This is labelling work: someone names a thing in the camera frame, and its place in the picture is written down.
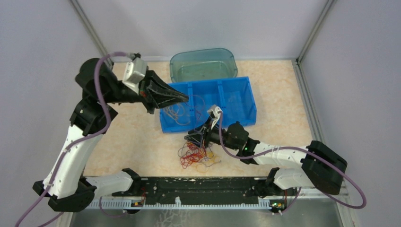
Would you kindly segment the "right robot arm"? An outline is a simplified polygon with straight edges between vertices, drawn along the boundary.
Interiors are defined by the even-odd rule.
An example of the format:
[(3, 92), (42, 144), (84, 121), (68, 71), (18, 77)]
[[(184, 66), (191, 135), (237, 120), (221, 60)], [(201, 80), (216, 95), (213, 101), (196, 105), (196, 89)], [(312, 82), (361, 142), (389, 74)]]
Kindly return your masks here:
[(329, 195), (340, 193), (347, 161), (324, 143), (313, 140), (307, 146), (270, 145), (249, 136), (240, 122), (227, 129), (208, 119), (203, 125), (188, 132), (185, 140), (197, 147), (217, 144), (225, 147), (229, 156), (249, 165), (270, 165), (266, 179), (267, 191), (278, 195), (295, 187), (316, 188)]

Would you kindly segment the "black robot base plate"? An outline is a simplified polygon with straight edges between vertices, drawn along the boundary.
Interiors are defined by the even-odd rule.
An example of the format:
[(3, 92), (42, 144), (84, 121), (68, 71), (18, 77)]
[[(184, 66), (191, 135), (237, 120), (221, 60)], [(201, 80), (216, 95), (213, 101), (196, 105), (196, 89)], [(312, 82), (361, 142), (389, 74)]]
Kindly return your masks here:
[(265, 177), (147, 177), (112, 195), (143, 197), (146, 205), (172, 205), (176, 198), (182, 205), (248, 205), (269, 196), (296, 193), (296, 189), (283, 190)]

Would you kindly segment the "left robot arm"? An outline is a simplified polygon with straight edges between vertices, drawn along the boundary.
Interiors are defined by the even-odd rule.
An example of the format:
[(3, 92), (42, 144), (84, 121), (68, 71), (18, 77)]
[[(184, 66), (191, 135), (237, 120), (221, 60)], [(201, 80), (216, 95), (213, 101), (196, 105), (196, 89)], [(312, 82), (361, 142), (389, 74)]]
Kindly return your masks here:
[(103, 196), (142, 196), (141, 177), (130, 168), (114, 175), (84, 176), (83, 171), (97, 143), (117, 116), (114, 104), (141, 103), (149, 114), (189, 101), (189, 97), (165, 83), (139, 57), (126, 65), (122, 80), (100, 58), (82, 64), (75, 78), (82, 99), (71, 117), (66, 141), (49, 175), (33, 185), (47, 197), (56, 212), (80, 212)]

